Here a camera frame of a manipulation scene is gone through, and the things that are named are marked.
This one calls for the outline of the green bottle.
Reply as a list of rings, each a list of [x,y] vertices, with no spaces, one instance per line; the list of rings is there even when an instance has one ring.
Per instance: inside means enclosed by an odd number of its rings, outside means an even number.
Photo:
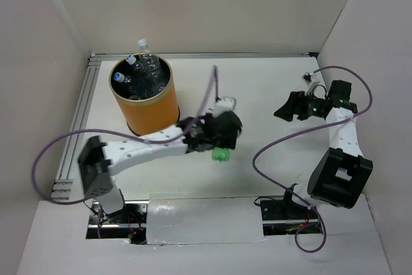
[[[218,162],[228,162],[230,160],[230,149],[214,147],[211,153],[211,158]]]

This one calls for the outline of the clear bottle white cap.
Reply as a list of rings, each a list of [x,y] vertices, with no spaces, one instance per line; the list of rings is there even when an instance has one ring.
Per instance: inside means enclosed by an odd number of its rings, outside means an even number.
[[[158,56],[149,50],[146,39],[139,40],[138,45],[140,47],[139,59],[144,67],[145,76],[154,84],[158,84],[162,75]]]

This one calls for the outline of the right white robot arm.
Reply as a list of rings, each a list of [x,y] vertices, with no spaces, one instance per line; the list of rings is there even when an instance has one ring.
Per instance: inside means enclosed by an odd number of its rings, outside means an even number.
[[[362,193],[373,170],[373,162],[364,158],[356,131],[357,105],[350,101],[351,83],[335,80],[324,99],[314,95],[318,82],[306,91],[293,91],[287,102],[274,112],[285,121],[309,117],[325,119],[329,128],[330,147],[309,178],[307,195],[317,201],[351,209]]]

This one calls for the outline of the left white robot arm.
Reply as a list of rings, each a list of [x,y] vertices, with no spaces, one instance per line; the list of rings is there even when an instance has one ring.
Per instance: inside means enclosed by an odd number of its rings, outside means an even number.
[[[128,209],[113,177],[126,169],[168,156],[235,149],[243,124],[231,110],[217,116],[187,117],[172,126],[132,140],[89,138],[77,162],[85,199],[97,201],[109,223],[124,220]]]

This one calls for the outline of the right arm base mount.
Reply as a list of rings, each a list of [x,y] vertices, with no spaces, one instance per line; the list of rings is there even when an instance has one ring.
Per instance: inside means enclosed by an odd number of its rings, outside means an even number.
[[[303,227],[301,234],[323,233],[316,213],[295,203],[287,191],[282,197],[259,196],[254,205],[261,211],[264,236],[292,235]]]

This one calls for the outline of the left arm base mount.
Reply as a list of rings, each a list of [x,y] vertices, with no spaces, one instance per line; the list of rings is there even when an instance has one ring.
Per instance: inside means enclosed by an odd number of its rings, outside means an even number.
[[[109,219],[100,211],[97,201],[84,203],[89,209],[87,220],[87,240],[125,239],[130,244],[147,245],[147,214],[149,200],[128,200],[125,211]]]

